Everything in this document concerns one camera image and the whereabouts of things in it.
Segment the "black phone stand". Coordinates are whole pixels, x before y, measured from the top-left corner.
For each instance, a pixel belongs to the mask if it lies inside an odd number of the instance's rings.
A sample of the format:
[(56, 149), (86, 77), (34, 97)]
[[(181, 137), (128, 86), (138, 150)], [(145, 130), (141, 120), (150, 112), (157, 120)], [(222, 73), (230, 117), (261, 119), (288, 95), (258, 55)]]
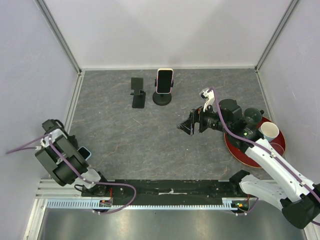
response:
[(157, 93), (156, 91), (152, 94), (153, 102), (158, 106), (168, 105), (172, 100), (171, 93)]

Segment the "small black phone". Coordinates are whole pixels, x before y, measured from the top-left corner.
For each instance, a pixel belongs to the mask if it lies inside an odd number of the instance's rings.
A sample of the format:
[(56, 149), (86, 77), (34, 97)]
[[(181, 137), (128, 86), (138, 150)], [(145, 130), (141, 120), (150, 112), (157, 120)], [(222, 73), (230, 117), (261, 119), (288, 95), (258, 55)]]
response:
[(133, 109), (143, 109), (145, 107), (146, 92), (144, 91), (144, 79), (141, 77), (132, 77), (130, 81), (130, 86), (133, 96), (132, 108)]

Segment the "light blue phone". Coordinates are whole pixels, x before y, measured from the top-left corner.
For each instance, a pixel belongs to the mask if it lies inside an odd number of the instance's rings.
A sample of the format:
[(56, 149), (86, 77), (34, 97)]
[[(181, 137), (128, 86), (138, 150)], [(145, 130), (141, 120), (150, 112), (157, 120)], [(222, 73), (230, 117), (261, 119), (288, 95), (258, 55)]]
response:
[(86, 161), (92, 156), (92, 153), (84, 146), (81, 146), (77, 151)]

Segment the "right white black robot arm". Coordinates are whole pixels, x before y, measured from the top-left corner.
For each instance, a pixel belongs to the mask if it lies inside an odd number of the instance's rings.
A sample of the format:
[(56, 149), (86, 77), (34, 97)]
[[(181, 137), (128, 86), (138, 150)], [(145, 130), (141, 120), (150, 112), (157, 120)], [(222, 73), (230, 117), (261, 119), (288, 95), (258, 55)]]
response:
[(320, 214), (320, 186), (294, 169), (271, 146), (254, 120), (243, 115), (236, 100), (221, 100), (216, 112), (210, 103), (194, 108), (177, 128), (192, 136), (195, 124), (199, 124), (200, 133), (207, 129), (224, 133), (236, 149), (259, 164), (278, 184), (263, 182), (241, 170), (232, 176), (229, 184), (233, 196), (249, 194), (269, 203), (298, 229), (314, 222)]

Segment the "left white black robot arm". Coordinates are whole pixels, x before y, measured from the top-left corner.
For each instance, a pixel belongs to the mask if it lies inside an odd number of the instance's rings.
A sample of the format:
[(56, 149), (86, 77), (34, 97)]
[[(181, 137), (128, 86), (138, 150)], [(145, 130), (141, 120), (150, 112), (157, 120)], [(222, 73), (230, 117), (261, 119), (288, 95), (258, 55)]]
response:
[(42, 128), (45, 136), (35, 157), (49, 176), (62, 187), (72, 185), (82, 197), (108, 196), (109, 183), (99, 171), (89, 167), (91, 153), (79, 147), (76, 136), (69, 135), (58, 119), (46, 120)]

